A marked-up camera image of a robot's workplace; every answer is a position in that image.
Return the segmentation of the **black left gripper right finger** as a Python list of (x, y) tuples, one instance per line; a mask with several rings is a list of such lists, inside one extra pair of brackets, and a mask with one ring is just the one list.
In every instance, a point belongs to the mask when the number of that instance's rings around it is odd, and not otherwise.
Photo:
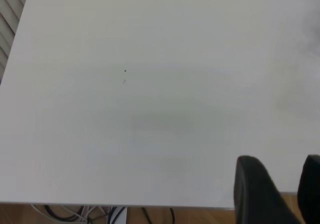
[(320, 156), (308, 155), (303, 165), (297, 202), (306, 224), (320, 223)]

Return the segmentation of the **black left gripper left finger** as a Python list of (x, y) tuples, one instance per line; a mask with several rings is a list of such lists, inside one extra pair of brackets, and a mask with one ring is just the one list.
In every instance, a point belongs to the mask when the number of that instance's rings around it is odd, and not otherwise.
[(252, 156), (236, 161), (233, 188), (237, 224), (299, 224), (262, 162)]

